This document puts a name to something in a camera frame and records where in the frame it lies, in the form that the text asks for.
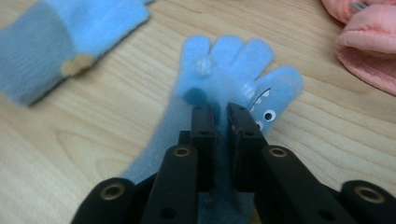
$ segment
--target pink fabric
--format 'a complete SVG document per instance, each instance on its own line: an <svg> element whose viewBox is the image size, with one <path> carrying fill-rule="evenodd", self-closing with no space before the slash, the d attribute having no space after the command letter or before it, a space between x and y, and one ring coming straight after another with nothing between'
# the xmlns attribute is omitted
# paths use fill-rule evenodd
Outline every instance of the pink fabric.
<svg viewBox="0 0 396 224"><path fill-rule="evenodd" d="M331 15L347 22L335 41L338 59L363 81L396 95L396 0L367 0L360 12L350 10L351 0L322 1Z"/></svg>
<svg viewBox="0 0 396 224"><path fill-rule="evenodd" d="M363 2L368 5L396 5L396 0L322 0L329 14L343 23L347 23L353 14L357 13L350 6L353 2Z"/></svg>

